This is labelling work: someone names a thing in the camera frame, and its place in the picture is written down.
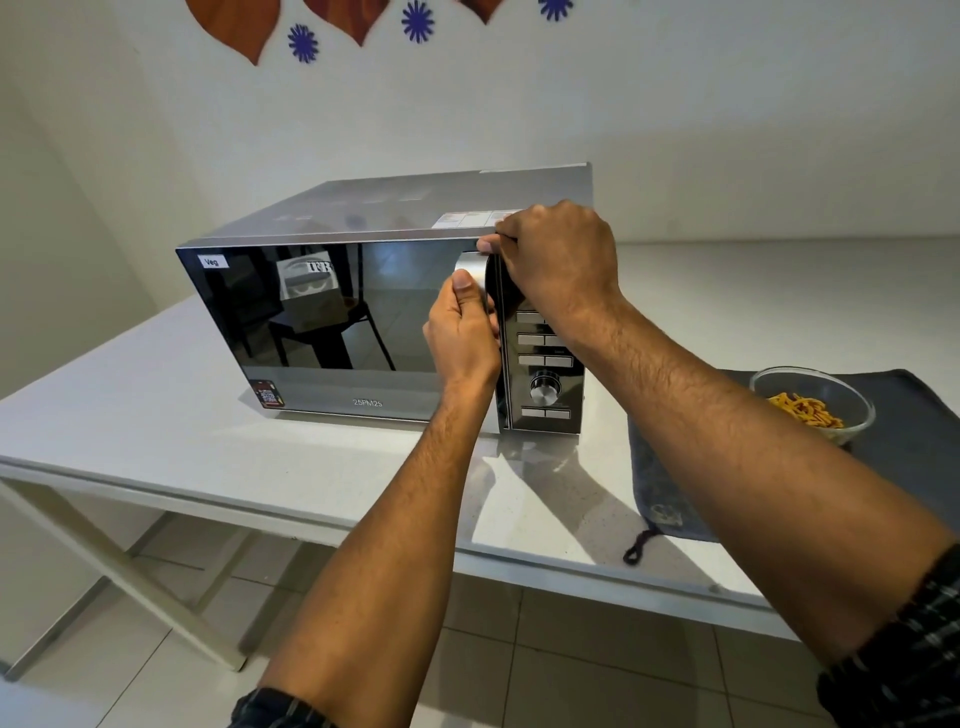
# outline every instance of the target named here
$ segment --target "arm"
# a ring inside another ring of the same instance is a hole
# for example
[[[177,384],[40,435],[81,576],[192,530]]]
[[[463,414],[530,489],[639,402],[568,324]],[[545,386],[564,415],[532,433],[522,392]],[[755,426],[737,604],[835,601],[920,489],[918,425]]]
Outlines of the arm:
[[[953,543],[920,503],[673,342],[617,284],[610,227],[572,203],[482,238],[824,663],[864,644]]]
[[[500,369],[491,326],[475,283],[458,271],[423,327],[444,383],[440,406],[318,577],[261,687],[338,725],[409,725],[444,620],[467,467]]]

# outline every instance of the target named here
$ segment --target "white table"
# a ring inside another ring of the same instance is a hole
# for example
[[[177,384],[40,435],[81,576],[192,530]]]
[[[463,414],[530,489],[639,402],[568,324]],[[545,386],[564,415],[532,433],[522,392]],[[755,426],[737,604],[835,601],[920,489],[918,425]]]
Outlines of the white table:
[[[960,248],[952,241],[673,244],[621,249],[641,310],[718,367],[913,371],[960,409]],[[215,660],[244,656],[197,617],[256,529],[336,546],[420,427],[263,410],[197,298],[0,402],[0,495]],[[181,603],[58,491],[239,530]],[[626,416],[588,378],[583,434],[481,437],[454,569],[791,638],[718,544],[642,530]]]

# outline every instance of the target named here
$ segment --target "forearm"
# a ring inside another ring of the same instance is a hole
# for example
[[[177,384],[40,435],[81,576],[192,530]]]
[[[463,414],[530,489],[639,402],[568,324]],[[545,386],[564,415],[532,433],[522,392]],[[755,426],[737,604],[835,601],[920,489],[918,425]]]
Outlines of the forearm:
[[[617,302],[564,338],[731,556],[825,662],[863,644],[954,536],[906,493]]]
[[[407,725],[444,619],[486,392],[447,393],[307,595],[261,685],[349,728]]]

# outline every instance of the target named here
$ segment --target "fried snack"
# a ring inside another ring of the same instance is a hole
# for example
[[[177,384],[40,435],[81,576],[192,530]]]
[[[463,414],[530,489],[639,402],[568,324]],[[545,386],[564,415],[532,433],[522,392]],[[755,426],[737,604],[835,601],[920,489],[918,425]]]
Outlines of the fried snack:
[[[795,420],[799,420],[804,425],[829,427],[831,429],[840,429],[844,426],[843,420],[831,415],[822,401],[815,400],[812,397],[801,397],[796,393],[788,395],[786,392],[780,392],[778,395],[767,398],[767,401],[793,415]]]

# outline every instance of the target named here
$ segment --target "tile floor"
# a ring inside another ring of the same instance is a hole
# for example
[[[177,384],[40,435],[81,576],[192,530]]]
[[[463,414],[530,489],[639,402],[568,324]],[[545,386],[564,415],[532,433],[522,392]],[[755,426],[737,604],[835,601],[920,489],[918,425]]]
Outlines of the tile floor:
[[[229,527],[174,518],[139,561],[191,594]],[[261,536],[204,615],[252,657],[209,662],[110,587],[15,684],[4,728],[223,728],[331,549]],[[817,728],[817,666],[790,643],[456,575],[416,728]]]

